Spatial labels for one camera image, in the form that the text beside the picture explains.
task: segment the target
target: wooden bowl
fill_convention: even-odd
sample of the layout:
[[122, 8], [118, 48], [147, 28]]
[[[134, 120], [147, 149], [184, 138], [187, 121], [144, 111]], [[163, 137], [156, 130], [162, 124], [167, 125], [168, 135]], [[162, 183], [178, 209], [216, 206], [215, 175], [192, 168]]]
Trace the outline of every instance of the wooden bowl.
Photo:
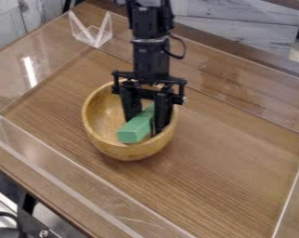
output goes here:
[[162, 151], [170, 143], [178, 125], [179, 107], [175, 106], [172, 120], [163, 133], [140, 143], [126, 145], [116, 136], [116, 130], [126, 124], [126, 119], [120, 97], [112, 94], [112, 85], [114, 83], [102, 86], [84, 102], [82, 113], [88, 137], [98, 149], [114, 159], [143, 160]]

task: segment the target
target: screw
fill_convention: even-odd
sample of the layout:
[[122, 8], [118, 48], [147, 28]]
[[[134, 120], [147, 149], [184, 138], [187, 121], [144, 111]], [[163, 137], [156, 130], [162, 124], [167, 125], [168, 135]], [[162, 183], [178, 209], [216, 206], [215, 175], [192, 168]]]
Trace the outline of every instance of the screw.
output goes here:
[[42, 238], [48, 237], [48, 231], [42, 231], [42, 233], [40, 233], [40, 237], [42, 237]]

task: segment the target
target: wooden table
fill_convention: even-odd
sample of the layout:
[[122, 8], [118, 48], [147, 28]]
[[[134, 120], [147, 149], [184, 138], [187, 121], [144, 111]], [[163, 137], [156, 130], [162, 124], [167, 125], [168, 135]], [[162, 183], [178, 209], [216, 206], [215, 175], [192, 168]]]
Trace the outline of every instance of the wooden table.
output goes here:
[[[76, 12], [86, 23], [104, 15], [91, 3]], [[40, 30], [44, 37], [60, 41], [50, 49], [60, 51], [50, 66], [71, 55], [74, 47], [83, 49], [58, 38], [67, 31], [64, 20]], [[122, 52], [128, 51], [126, 39], [115, 44]], [[43, 42], [32, 41], [32, 47], [42, 50]], [[163, 232], [158, 220], [190, 233], [166, 232], [160, 237], [273, 237], [299, 169], [299, 73], [283, 70], [287, 67], [277, 62], [271, 67], [208, 45], [192, 45], [188, 50], [191, 68], [175, 67], [178, 74], [192, 73], [178, 133], [167, 148], [146, 161], [122, 163], [107, 158], [83, 128], [80, 108], [88, 95], [112, 80], [114, 69], [132, 68], [103, 50], [79, 49], [48, 80], [2, 112], [26, 133], [16, 134], [16, 128], [10, 131], [10, 144], [19, 152], [0, 146], [0, 170], [91, 237], [140, 237], [102, 216], [103, 210], [119, 211], [115, 218], [143, 232], [143, 237], [159, 237], [152, 232]], [[20, 65], [2, 67], [10, 72]], [[104, 188], [102, 179], [131, 198], [110, 185], [111, 189]], [[163, 216], [151, 213], [154, 224], [142, 219], [148, 208]], [[290, 222], [289, 233], [299, 237], [297, 223]]]

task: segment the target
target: green block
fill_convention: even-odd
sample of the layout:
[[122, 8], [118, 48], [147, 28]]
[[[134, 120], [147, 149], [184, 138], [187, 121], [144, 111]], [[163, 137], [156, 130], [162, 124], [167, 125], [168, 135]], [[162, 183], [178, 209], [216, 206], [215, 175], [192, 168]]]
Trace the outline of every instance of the green block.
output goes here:
[[131, 121], [122, 126], [116, 135], [119, 141], [124, 144], [139, 143], [151, 135], [151, 119], [155, 114], [154, 103], [148, 108], [135, 116]]

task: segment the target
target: bowl rim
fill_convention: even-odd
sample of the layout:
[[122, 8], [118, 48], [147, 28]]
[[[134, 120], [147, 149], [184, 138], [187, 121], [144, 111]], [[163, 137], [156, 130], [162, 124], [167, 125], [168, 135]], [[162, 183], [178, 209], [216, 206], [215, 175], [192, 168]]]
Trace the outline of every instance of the bowl rim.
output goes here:
[[108, 88], [110, 86], [114, 85], [114, 82], [110, 82], [107, 83], [106, 85], [100, 86], [94, 92], [92, 94], [88, 96], [87, 100], [84, 101], [84, 104], [83, 104], [83, 109], [82, 109], [82, 117], [83, 117], [83, 123], [84, 123], [84, 127], [87, 129], [87, 132], [90, 133], [90, 135], [92, 135], [99, 141], [102, 141], [103, 143], [106, 144], [110, 144], [112, 146], [118, 146], [118, 147], [122, 147], [122, 148], [128, 148], [131, 146], [134, 147], [143, 147], [143, 146], [148, 146], [151, 145], [154, 142], [156, 142], [156, 140], [160, 140], [160, 138], [164, 136], [164, 134], [167, 134], [167, 132], [171, 131], [171, 126], [175, 124], [178, 124], [178, 119], [179, 119], [179, 106], [175, 105], [174, 107], [174, 113], [172, 113], [172, 118], [171, 118], [171, 123], [170, 125], [166, 127], [164, 131], [158, 135], [155, 136], [154, 138], [151, 139], [147, 139], [144, 140], [143, 142], [139, 142], [139, 143], [135, 143], [132, 145], [128, 145], [128, 144], [123, 144], [123, 143], [119, 143], [116, 141], [111, 141], [106, 138], [103, 138], [98, 132], [94, 130], [94, 128], [91, 127], [91, 123], [90, 123], [90, 120], [88, 120], [88, 116], [87, 116], [87, 112], [88, 112], [88, 108], [91, 106], [91, 102], [96, 96], [96, 94], [103, 91], [106, 88]]

